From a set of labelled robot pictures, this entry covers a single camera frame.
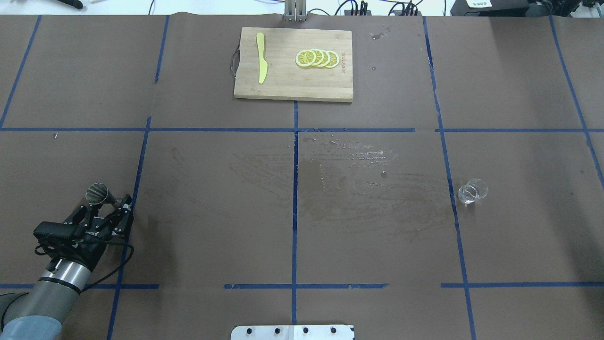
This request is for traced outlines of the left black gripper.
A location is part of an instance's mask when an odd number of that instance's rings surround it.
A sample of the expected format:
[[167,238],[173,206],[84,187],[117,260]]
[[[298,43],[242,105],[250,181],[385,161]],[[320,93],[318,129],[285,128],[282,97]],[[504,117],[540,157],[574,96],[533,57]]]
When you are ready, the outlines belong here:
[[97,265],[112,233],[128,237],[134,222],[133,198],[127,194],[106,218],[97,217],[97,206],[80,205],[63,223],[47,222],[47,255],[82,265]]

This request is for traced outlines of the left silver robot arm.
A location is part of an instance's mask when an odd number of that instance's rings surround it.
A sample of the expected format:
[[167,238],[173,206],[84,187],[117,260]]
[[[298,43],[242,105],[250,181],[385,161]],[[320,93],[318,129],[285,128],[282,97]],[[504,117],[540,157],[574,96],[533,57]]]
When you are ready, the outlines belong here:
[[50,262],[30,292],[1,295],[3,340],[53,340],[78,297],[93,288],[89,278],[108,246],[134,251],[126,241],[134,221],[133,198],[89,198],[63,222],[41,222],[33,231],[35,253]]

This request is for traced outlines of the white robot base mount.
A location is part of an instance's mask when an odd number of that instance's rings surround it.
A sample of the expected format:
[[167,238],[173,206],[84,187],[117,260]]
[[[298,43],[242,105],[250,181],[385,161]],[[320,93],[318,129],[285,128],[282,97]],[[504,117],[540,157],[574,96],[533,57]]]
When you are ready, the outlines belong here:
[[354,340],[353,325],[242,325],[235,327],[231,340]]

